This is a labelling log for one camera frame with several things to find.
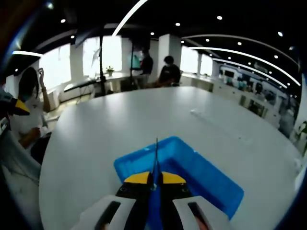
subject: hair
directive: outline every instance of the hair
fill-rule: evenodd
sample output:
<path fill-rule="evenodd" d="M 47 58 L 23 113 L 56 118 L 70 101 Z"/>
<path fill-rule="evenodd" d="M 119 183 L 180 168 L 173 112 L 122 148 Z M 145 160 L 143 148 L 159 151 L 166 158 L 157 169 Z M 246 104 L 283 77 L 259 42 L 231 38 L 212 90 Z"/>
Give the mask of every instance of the hair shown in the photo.
<path fill-rule="evenodd" d="M 36 88 L 36 98 L 38 97 L 38 80 L 37 73 L 33 67 L 27 68 L 19 81 L 19 95 L 31 95 Z"/>
<path fill-rule="evenodd" d="M 173 58 L 172 56 L 166 56 L 166 57 L 164 58 L 164 62 L 165 62 L 166 64 L 173 64 L 173 63 L 174 63 L 174 58 Z"/>
<path fill-rule="evenodd" d="M 142 50 L 142 53 L 149 54 L 149 50 L 148 49 L 144 49 L 144 50 Z"/>

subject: hand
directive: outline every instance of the hand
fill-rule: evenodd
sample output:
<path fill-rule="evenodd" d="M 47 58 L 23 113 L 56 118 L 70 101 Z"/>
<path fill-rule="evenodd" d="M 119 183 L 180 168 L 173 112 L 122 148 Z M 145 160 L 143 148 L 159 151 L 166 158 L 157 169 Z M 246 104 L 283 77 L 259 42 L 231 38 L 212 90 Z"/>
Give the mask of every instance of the hand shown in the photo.
<path fill-rule="evenodd" d="M 33 139 L 38 139 L 40 137 L 40 129 L 38 127 L 32 128 L 28 135 Z"/>
<path fill-rule="evenodd" d="M 196 218 L 196 222 L 198 223 L 200 230 L 208 230 L 208 228 L 205 224 L 203 224 L 197 217 L 195 217 L 195 218 Z"/>
<path fill-rule="evenodd" d="M 41 85 L 42 88 L 45 88 L 45 85 L 44 85 L 44 69 L 43 68 L 39 68 L 38 69 L 38 73 L 40 75 L 40 77 L 39 77 L 39 84 Z"/>

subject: black ceiling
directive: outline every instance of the black ceiling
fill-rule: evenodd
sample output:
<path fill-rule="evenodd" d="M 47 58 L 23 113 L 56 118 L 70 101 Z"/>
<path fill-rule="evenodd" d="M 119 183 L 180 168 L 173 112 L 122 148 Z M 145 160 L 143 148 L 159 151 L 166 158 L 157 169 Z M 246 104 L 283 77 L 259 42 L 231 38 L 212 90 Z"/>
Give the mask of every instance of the black ceiling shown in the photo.
<path fill-rule="evenodd" d="M 54 4 L 53 10 L 43 5 L 37 9 L 37 12 L 34 12 L 32 21 L 25 21 L 28 30 L 24 37 L 19 36 L 21 50 L 45 53 L 61 44 L 74 42 L 70 39 L 71 34 L 106 23 L 119 23 L 138 0 L 107 2 L 87 0 L 79 3 L 72 0 L 56 0 L 52 2 Z M 222 16 L 223 19 L 217 20 L 217 16 Z M 289 4 L 288 2 L 267 0 L 254 2 L 148 0 L 127 22 L 144 26 L 145 29 L 123 29 L 119 34 L 132 36 L 137 33 L 155 32 L 155 38 L 167 33 L 180 37 L 207 35 L 190 38 L 194 43 L 185 42 L 185 45 L 195 46 L 196 42 L 201 46 L 226 48 L 254 55 L 282 68 L 301 83 L 298 65 L 276 50 L 252 41 L 208 35 L 235 35 L 254 39 L 273 46 L 298 62 L 296 49 L 301 48 L 303 44 L 304 35 L 302 33 L 305 22 L 303 7 L 296 4 L 295 1 L 291 1 Z M 180 23 L 181 26 L 175 26 L 175 23 Z M 113 31 L 114 29 L 104 30 L 104 34 L 112 34 Z M 278 31 L 283 33 L 283 37 L 278 36 Z M 50 38 L 65 32 L 68 33 L 61 39 L 50 41 L 44 47 L 39 47 Z M 18 49 L 14 43 L 11 48 Z M 238 54 L 223 51 L 214 51 L 214 53 L 221 59 L 228 60 L 228 57 L 231 57 L 231 61 L 243 65 L 255 62 L 253 58 Z M 10 58 L 8 65 L 4 68 L 4 75 L 13 74 L 16 66 L 18 69 L 26 68 L 30 62 L 35 60 L 37 58 L 14 56 Z M 287 90 L 288 93 L 296 93 L 297 95 L 300 93 L 300 87 L 283 73 L 260 61 L 257 62 L 268 71 L 272 71 L 272 77 L 283 84 L 291 83 Z"/>

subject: floor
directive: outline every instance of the floor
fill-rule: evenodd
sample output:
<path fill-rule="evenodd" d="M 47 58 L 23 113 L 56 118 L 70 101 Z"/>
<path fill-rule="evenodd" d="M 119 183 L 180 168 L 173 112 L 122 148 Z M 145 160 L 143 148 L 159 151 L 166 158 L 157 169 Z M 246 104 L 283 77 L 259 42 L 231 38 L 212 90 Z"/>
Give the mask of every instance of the floor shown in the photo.
<path fill-rule="evenodd" d="M 88 94 L 88 95 L 82 96 L 81 98 L 74 98 L 69 101 L 65 101 L 61 103 L 57 109 L 52 110 L 47 115 L 45 115 L 45 119 L 48 123 L 49 130 L 51 132 L 54 130 L 57 124 L 58 117 L 61 116 L 61 114 L 67 107 L 74 105 L 76 103 L 89 101 L 90 99 L 92 99 L 92 95 Z"/>

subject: blue tray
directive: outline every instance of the blue tray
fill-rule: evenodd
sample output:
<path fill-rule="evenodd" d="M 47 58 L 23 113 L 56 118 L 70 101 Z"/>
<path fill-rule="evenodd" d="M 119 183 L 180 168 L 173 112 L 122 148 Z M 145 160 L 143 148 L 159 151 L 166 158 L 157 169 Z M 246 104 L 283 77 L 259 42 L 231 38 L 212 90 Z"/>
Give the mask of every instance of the blue tray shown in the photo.
<path fill-rule="evenodd" d="M 116 159 L 114 167 L 121 182 L 133 174 L 151 171 L 154 155 L 155 144 L 152 144 Z M 243 189 L 180 138 L 159 141 L 158 160 L 162 171 L 183 177 L 194 196 L 204 197 L 229 219 L 235 214 L 243 198 Z M 148 223 L 152 229 L 162 229 L 159 206 L 160 190 L 157 188 L 150 198 Z"/>

